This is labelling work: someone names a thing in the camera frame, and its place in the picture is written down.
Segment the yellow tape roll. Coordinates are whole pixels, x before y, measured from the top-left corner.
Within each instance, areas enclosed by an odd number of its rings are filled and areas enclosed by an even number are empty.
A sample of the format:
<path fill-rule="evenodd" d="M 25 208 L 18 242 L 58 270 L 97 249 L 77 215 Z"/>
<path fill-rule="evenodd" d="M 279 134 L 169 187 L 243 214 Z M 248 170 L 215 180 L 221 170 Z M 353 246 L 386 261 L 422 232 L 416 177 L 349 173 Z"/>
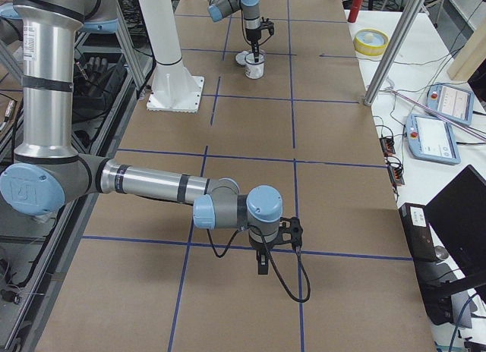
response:
<path fill-rule="evenodd" d="M 389 43 L 389 37 L 385 33 L 375 29 L 359 30 L 353 39 L 355 51 L 366 56 L 382 55 Z"/>

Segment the white enamel mug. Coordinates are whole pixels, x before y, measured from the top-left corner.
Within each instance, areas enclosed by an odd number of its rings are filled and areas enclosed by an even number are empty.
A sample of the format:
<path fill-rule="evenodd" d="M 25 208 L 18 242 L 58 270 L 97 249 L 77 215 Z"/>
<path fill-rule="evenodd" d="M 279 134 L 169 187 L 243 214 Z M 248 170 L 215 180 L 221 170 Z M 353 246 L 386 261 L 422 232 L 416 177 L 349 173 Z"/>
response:
<path fill-rule="evenodd" d="M 245 75 L 247 78 L 252 80 L 257 80 L 262 78 L 264 75 L 264 65 L 265 65 L 265 56 L 264 56 L 264 63 L 257 64 L 257 65 L 245 65 Z"/>

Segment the far teach pendant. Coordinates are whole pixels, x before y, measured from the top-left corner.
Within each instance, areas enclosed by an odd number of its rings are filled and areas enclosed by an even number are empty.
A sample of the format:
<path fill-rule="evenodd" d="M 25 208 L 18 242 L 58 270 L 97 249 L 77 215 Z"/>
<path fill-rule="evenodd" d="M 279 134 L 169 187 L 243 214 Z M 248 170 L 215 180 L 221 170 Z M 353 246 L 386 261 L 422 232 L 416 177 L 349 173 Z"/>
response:
<path fill-rule="evenodd" d="M 427 107 L 459 124 L 470 125 L 473 93 L 445 83 L 434 84 L 427 95 Z"/>

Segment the clear plastic funnel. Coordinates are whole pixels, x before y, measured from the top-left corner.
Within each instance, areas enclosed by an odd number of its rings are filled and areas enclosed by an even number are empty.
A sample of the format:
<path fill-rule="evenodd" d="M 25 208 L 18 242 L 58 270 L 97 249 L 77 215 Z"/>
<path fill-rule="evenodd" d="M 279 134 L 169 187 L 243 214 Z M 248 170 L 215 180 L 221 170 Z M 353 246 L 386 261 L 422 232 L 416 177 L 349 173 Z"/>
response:
<path fill-rule="evenodd" d="M 263 64 L 264 63 L 264 55 L 259 53 L 258 55 L 255 55 L 253 52 L 249 52 L 245 56 L 245 64 L 249 65 L 257 65 L 257 64 Z"/>

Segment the black box device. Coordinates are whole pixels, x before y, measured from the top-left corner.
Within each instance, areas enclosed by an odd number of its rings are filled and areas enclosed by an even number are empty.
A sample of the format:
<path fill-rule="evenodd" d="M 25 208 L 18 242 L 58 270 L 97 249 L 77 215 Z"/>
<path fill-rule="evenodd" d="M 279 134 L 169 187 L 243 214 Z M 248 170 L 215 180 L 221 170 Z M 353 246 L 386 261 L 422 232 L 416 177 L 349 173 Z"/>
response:
<path fill-rule="evenodd" d="M 437 257 L 424 206 L 403 203 L 399 208 L 399 214 L 412 258 L 418 261 L 435 262 Z"/>

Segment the red cylinder bottle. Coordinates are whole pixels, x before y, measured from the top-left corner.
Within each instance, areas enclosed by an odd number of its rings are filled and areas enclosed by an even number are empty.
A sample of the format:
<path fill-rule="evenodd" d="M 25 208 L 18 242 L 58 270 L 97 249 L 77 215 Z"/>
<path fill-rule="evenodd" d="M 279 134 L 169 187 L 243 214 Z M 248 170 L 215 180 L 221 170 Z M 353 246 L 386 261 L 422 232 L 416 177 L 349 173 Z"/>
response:
<path fill-rule="evenodd" d="M 358 17 L 358 13 L 361 9 L 361 5 L 362 5 L 363 1 L 364 0 L 352 0 L 352 6 L 349 10 L 349 15 L 348 15 L 348 18 L 347 18 L 347 21 L 349 23 L 356 22 L 356 19 Z"/>

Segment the white mug lid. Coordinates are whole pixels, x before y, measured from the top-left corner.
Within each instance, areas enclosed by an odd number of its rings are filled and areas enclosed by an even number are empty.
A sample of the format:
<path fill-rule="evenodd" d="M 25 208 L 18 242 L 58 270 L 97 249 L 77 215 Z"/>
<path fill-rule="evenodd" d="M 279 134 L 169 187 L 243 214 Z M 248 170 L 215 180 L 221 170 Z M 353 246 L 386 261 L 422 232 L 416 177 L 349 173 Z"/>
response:
<path fill-rule="evenodd" d="M 246 65 L 245 58 L 247 54 L 247 51 L 242 51 L 235 56 L 235 62 L 238 66 L 244 67 Z"/>

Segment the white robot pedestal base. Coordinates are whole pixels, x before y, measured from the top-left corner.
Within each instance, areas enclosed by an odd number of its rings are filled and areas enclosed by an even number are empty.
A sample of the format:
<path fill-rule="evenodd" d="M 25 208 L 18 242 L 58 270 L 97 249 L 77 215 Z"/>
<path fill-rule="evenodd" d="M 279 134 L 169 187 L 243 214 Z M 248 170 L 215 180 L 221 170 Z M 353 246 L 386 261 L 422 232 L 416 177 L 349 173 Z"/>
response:
<path fill-rule="evenodd" d="M 185 67 L 171 0 L 138 0 L 156 67 L 147 108 L 151 111 L 195 113 L 204 78 Z"/>

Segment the aluminium frame post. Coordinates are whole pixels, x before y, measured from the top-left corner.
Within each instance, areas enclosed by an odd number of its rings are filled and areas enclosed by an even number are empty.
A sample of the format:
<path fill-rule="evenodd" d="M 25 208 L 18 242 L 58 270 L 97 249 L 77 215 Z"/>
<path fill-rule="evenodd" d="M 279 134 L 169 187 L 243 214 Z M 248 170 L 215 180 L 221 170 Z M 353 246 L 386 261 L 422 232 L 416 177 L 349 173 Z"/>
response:
<path fill-rule="evenodd" d="M 409 0 L 405 6 L 364 96 L 364 105 L 371 106 L 373 104 L 423 3 L 424 0 Z"/>

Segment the teach pendant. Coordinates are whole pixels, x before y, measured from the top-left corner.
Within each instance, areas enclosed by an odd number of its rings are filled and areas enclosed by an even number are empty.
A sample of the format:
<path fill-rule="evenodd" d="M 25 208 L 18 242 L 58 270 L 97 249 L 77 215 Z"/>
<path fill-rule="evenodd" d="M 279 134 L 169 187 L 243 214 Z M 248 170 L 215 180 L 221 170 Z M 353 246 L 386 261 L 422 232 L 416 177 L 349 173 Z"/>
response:
<path fill-rule="evenodd" d="M 458 165 L 459 150 L 450 124 L 438 118 L 410 114 L 406 138 L 413 157 L 429 162 Z"/>
<path fill-rule="evenodd" d="M 427 107 L 459 124 L 470 125 L 473 93 L 445 83 L 434 84 L 427 95 Z"/>

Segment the near teach pendant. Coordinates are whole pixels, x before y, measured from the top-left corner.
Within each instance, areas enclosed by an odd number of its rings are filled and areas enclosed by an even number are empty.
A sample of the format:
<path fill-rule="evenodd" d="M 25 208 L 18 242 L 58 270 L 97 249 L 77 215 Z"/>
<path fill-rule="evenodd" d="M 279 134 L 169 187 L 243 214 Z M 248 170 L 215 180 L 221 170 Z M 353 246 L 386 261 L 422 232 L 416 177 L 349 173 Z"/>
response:
<path fill-rule="evenodd" d="M 459 150 L 450 124 L 438 118 L 410 114 L 406 138 L 413 157 L 429 162 L 458 165 Z"/>

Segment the black monitor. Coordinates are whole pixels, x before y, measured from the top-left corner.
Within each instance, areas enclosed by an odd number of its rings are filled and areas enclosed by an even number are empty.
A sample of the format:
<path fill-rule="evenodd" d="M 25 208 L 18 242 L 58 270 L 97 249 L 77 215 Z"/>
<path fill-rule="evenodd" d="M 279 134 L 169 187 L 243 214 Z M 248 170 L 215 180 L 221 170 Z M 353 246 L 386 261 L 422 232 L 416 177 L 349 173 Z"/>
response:
<path fill-rule="evenodd" d="M 472 165 L 426 205 L 425 215 L 465 275 L 485 270 L 485 178 Z"/>

